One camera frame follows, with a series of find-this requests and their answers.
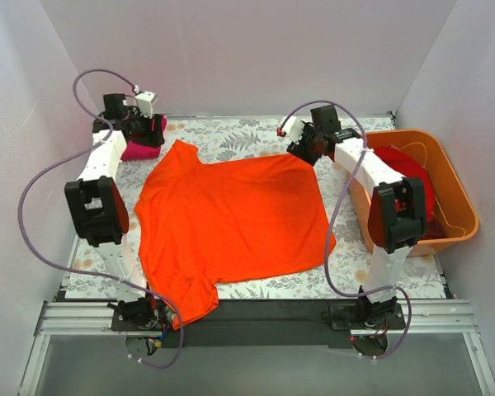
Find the orange t-shirt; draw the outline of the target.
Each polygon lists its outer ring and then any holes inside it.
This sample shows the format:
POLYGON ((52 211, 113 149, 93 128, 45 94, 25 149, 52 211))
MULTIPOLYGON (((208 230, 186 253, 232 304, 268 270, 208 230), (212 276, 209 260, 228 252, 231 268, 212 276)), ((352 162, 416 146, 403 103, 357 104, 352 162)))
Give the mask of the orange t-shirt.
POLYGON ((288 153, 208 164, 177 141, 134 211, 144 273, 178 326, 218 307, 218 284, 310 270, 337 244, 314 169, 288 153))

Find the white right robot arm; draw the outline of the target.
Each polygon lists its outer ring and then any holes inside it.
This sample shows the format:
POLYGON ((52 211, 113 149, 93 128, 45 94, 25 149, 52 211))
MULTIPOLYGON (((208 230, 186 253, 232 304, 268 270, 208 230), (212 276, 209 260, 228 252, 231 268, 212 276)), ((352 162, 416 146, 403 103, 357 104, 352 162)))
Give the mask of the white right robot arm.
POLYGON ((359 182, 370 198, 368 232, 373 243, 369 275, 358 292, 336 290, 343 300, 330 306, 329 320, 336 330, 351 325, 384 326, 398 314, 397 294, 402 264, 427 231, 424 182, 392 169, 369 146, 361 123, 342 128, 333 101, 307 102, 311 120, 289 113, 277 128, 280 137, 290 139, 288 153, 314 165, 328 157, 346 169, 344 191, 359 182))

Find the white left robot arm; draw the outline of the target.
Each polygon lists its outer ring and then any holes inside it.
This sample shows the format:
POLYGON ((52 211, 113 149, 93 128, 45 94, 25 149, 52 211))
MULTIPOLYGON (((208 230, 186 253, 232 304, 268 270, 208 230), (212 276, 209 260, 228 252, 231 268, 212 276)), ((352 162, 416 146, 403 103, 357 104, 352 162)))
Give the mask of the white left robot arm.
POLYGON ((130 215, 116 185, 122 161, 157 158, 164 143, 166 120, 153 110, 157 96, 138 90, 103 97, 105 110, 92 127, 94 148, 76 181, 64 188, 77 235, 94 248, 115 277, 116 300, 110 307, 116 317, 137 328, 154 328, 157 301, 130 251, 127 234, 130 215))

